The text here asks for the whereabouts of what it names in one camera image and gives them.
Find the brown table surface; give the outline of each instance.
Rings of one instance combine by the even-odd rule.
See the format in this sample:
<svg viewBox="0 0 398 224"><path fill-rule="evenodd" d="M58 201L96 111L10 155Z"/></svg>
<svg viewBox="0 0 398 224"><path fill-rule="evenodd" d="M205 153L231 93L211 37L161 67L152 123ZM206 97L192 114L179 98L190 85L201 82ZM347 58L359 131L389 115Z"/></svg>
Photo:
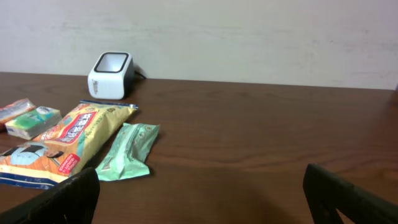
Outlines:
<svg viewBox="0 0 398 224"><path fill-rule="evenodd" d="M87 77L0 79L1 106L28 97L65 115L92 99ZM123 101L140 106L128 122L161 125L152 175L102 182L93 223L311 223L302 190L309 162L398 203L394 91L145 80ZM0 152L22 142L1 133ZM0 192L2 212L42 190Z"/></svg>

